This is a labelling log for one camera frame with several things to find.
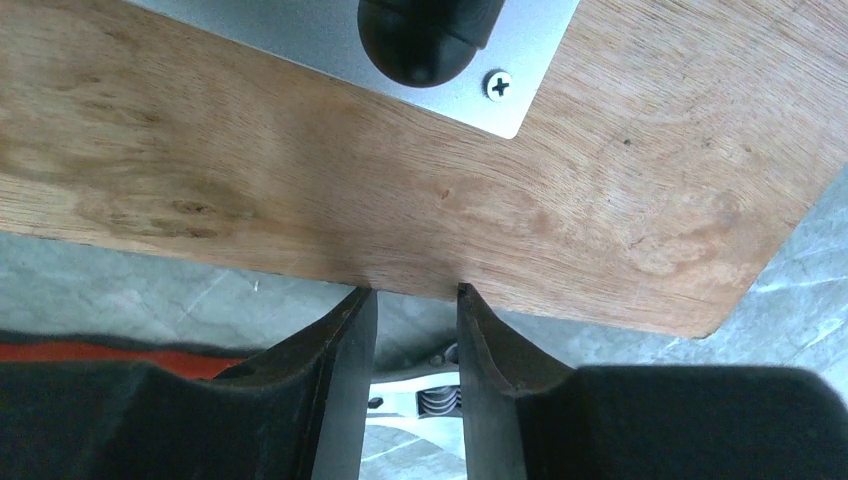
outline plywood board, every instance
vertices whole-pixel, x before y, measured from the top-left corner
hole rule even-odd
[[[583,0],[501,140],[122,2],[0,0],[0,229],[702,336],[846,162],[846,24]]]

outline silver metal plate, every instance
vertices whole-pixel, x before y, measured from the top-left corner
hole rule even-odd
[[[354,85],[512,138],[559,46],[578,0],[507,0],[489,44],[453,80],[405,87],[371,63],[359,40],[359,0],[128,0],[148,10]],[[489,72],[512,76],[512,95],[486,96]]]

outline marble surface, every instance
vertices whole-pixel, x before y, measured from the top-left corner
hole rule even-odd
[[[501,312],[569,365],[791,365],[848,399],[848,170],[713,335],[702,340]],[[0,234],[0,329],[158,343],[269,347],[350,287]],[[417,362],[454,336],[455,307],[379,295],[378,369]],[[459,480],[464,462],[410,434],[369,427],[360,478]]]

